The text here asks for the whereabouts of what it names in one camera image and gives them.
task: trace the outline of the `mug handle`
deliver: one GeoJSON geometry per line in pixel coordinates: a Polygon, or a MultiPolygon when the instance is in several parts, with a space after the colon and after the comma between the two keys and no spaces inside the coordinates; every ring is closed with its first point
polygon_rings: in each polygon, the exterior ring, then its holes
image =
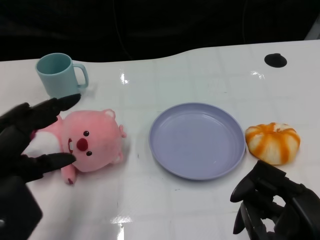
{"type": "Polygon", "coordinates": [[[83,75],[84,75],[85,83],[84,84],[78,84],[78,88],[85,89],[89,85],[89,77],[88,77],[88,73],[87,73],[87,70],[86,70],[85,66],[83,66],[80,63],[74,63],[73,67],[74,68],[80,68],[82,70],[83,75]]]}

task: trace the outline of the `pumpkin toy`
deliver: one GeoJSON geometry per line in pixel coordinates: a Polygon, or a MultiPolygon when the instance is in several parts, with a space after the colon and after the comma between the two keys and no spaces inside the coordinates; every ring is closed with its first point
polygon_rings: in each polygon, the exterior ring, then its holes
{"type": "Polygon", "coordinates": [[[291,126],[275,122],[249,127],[245,141],[250,153],[271,165],[292,162],[300,146],[300,137],[291,126]]]}

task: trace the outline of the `white table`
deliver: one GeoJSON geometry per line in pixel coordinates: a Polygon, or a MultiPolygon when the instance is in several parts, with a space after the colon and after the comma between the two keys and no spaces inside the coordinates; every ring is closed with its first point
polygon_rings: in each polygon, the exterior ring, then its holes
{"type": "MultiPolygon", "coordinates": [[[[36,62],[0,62],[0,113],[48,98],[36,62]]],[[[114,109],[128,133],[126,161],[82,174],[74,186],[64,184],[59,171],[29,183],[44,215],[31,240],[248,240],[245,231],[232,234],[239,204],[229,199],[255,165],[253,156],[247,152],[233,172],[205,182],[173,176],[152,157],[147,136],[153,120],[186,102],[221,107],[244,130],[270,122],[292,125],[301,137],[300,151],[294,163],[280,168],[320,195],[320,41],[83,64],[90,85],[72,111],[114,109]],[[287,66],[266,65],[264,57],[272,53],[282,54],[287,66]]]]}

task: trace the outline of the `plate rim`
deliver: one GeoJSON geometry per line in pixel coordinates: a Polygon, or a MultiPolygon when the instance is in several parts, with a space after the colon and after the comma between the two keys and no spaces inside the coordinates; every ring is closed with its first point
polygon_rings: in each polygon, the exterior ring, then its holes
{"type": "Polygon", "coordinates": [[[244,133],[244,130],[242,129],[242,127],[240,126],[239,122],[230,114],[228,113],[227,111],[223,110],[222,108],[218,107],[218,106],[214,106],[212,104],[208,104],[208,103],[202,103],[202,102],[186,102],[186,103],[181,103],[181,104],[177,104],[177,105],[174,105],[172,107],[169,107],[167,108],[166,110],[164,110],[163,112],[161,112],[159,114],[159,116],[157,116],[155,118],[155,120],[153,121],[151,127],[150,127],[150,130],[149,130],[149,134],[148,134],[148,142],[149,142],[149,148],[151,150],[151,153],[152,153],[152,156],[155,158],[155,160],[157,161],[158,164],[161,165],[161,167],[163,167],[166,171],[176,175],[176,176],[179,176],[181,178],[184,178],[184,179],[189,179],[189,180],[195,180],[195,181],[206,181],[206,180],[213,180],[213,179],[217,179],[217,178],[220,178],[224,175],[227,175],[228,173],[230,173],[232,170],[234,170],[244,159],[244,155],[245,155],[245,151],[246,151],[246,137],[245,137],[245,133],[244,133]],[[229,169],[227,169],[226,171],[218,174],[218,175],[215,175],[215,176],[212,176],[212,177],[202,177],[202,178],[194,178],[194,177],[188,177],[188,176],[184,176],[184,175],[181,175],[177,172],[174,172],[170,169],[168,169],[167,167],[165,167],[156,157],[156,154],[154,153],[154,150],[153,148],[151,147],[151,132],[152,132],[152,129],[156,123],[156,121],[167,111],[169,111],[170,109],[173,109],[173,108],[176,108],[176,107],[180,107],[180,106],[183,106],[183,105],[190,105],[190,104],[199,104],[199,105],[206,105],[206,106],[209,106],[209,107],[212,107],[212,108],[216,108],[224,113],[226,113],[229,117],[231,117],[235,123],[237,124],[237,126],[240,128],[241,132],[242,132],[242,137],[243,137],[243,150],[242,150],[242,153],[241,153],[241,157],[240,159],[229,169]]]}

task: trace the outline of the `plush toy arm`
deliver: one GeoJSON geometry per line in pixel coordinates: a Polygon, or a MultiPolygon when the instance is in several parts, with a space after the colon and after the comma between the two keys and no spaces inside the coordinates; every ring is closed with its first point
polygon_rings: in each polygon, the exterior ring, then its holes
{"type": "Polygon", "coordinates": [[[127,134],[124,132],[124,126],[123,125],[119,126],[119,130],[120,130],[121,137],[122,138],[126,138],[127,134]]]}
{"type": "Polygon", "coordinates": [[[66,184],[74,184],[76,182],[76,168],[72,164],[61,168],[61,175],[66,184]]]}

